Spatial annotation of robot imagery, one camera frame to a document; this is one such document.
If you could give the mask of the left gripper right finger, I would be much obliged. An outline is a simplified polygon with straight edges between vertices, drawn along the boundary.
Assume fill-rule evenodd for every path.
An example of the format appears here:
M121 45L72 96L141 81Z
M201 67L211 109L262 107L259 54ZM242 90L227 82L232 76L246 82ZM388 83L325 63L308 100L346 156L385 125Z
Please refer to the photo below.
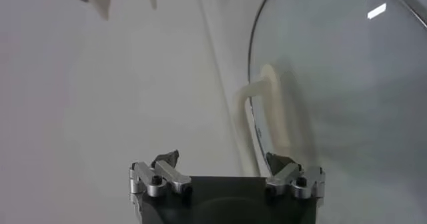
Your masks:
M318 166L304 169L290 157L266 153L272 175L266 189L275 197L290 192L296 199L323 199L326 172Z

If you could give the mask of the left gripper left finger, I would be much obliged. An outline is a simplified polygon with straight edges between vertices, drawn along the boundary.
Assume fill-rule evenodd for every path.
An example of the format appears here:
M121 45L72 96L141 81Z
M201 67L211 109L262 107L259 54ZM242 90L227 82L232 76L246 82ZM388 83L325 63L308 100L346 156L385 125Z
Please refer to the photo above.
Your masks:
M174 193L191 192L191 177L181 174L176 165L179 151L158 155L150 164L135 162L129 167L129 193L146 193L150 197L162 197L170 187Z

